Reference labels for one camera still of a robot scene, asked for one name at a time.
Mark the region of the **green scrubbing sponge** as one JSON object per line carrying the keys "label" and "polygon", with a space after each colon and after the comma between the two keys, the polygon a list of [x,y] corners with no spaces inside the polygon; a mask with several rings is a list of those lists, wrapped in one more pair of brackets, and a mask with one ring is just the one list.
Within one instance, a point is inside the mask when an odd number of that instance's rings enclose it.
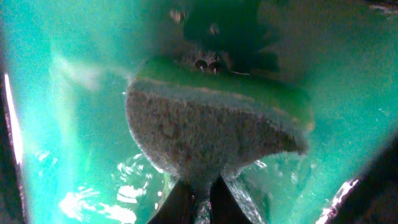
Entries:
{"label": "green scrubbing sponge", "polygon": [[156,167],[194,187],[264,157],[305,154],[315,128],[299,88],[250,75],[214,75],[168,58],[147,61],[126,91],[126,118]]}

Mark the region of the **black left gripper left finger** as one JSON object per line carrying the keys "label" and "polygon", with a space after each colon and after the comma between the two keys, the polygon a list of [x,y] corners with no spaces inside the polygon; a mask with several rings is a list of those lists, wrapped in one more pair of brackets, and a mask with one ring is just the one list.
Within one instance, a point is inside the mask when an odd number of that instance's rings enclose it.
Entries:
{"label": "black left gripper left finger", "polygon": [[191,224],[194,205],[195,196],[191,186],[178,181],[147,224]]}

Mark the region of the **black rectangular water tray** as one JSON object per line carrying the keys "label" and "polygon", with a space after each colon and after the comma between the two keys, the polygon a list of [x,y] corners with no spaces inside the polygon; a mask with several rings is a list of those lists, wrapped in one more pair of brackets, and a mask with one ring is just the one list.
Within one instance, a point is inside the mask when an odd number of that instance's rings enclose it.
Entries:
{"label": "black rectangular water tray", "polygon": [[[397,136],[396,1],[2,1],[1,48],[29,223],[147,223],[182,181],[126,118],[153,58],[309,96],[305,154],[221,175],[252,223],[326,223]],[[212,182],[186,183],[193,223],[211,223]]]}

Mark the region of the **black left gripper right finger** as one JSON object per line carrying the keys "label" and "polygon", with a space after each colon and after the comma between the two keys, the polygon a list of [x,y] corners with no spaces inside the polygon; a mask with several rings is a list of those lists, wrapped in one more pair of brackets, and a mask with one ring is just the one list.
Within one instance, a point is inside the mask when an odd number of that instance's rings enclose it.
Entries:
{"label": "black left gripper right finger", "polygon": [[210,188],[211,224],[251,224],[220,175]]}

